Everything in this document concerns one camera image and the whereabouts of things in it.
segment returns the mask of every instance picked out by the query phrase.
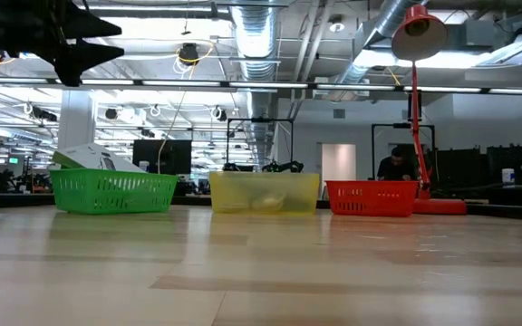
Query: red desk lamp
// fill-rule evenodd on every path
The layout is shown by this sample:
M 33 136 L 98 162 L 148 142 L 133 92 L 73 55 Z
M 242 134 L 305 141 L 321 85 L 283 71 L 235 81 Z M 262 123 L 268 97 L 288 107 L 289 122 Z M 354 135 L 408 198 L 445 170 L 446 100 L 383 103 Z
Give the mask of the red desk lamp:
M 446 44 L 448 32 L 444 23 L 428 14 L 426 7 L 408 9 L 404 22 L 391 40 L 391 50 L 398 59 L 412 61 L 412 136 L 420 170 L 420 191 L 414 203 L 414 213 L 466 215 L 462 200 L 430 199 L 430 178 L 422 153 L 418 122 L 418 74 L 416 62 L 438 53 Z

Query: lamp shade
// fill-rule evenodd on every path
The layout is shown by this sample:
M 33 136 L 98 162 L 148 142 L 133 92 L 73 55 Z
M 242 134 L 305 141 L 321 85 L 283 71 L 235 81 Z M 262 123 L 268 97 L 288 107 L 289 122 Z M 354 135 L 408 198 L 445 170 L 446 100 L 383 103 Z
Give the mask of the lamp shade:
M 445 46 L 448 31 L 423 5 L 408 9 L 404 22 L 391 39 L 391 50 L 398 59 L 416 62 L 438 53 Z

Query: ventilation pipe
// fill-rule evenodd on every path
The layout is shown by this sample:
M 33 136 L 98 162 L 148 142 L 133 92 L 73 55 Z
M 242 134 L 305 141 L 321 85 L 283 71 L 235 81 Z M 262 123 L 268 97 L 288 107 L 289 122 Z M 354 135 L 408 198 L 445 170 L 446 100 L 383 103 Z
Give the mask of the ventilation pipe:
M 234 6 L 231 14 L 235 22 L 235 36 L 239 56 L 251 59 L 269 59 L 275 55 L 277 10 L 263 6 Z M 271 82 L 276 79 L 276 66 L 271 62 L 242 62 L 243 78 L 249 82 Z M 274 118 L 277 97 L 270 92 L 252 91 L 246 95 L 249 118 Z M 268 126 L 275 129 L 275 124 Z M 250 140 L 256 145 L 256 163 L 263 165 L 271 151 L 265 123 L 251 124 Z
M 373 40 L 381 40 L 383 38 L 391 38 L 400 26 L 400 23 L 406 15 L 408 8 L 413 5 L 426 3 L 424 0 L 386 0 L 380 10 L 380 14 L 375 18 L 376 24 L 372 32 L 363 38 L 362 44 L 358 44 L 359 52 L 363 47 L 371 43 Z M 371 68 L 367 62 L 362 62 L 360 53 L 355 57 L 354 61 L 350 63 L 345 72 L 338 78 L 337 83 L 355 84 L 362 80 L 368 70 Z M 342 92 L 332 92 L 328 96 L 328 100 L 339 100 L 343 96 Z

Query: yellow translucent bin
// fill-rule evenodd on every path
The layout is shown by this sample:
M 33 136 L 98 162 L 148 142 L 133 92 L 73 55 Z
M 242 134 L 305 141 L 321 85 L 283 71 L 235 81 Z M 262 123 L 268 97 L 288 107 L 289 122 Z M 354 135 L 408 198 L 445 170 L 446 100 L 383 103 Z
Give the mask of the yellow translucent bin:
M 211 172 L 215 213 L 313 214 L 319 175 Z

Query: person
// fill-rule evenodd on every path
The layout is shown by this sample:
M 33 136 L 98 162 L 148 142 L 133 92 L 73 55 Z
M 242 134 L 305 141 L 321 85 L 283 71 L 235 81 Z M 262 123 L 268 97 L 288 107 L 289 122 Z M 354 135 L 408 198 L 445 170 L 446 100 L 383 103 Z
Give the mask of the person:
M 416 180 L 416 169 L 408 160 L 404 159 L 399 148 L 391 151 L 391 156 L 380 162 L 378 180 L 411 181 Z

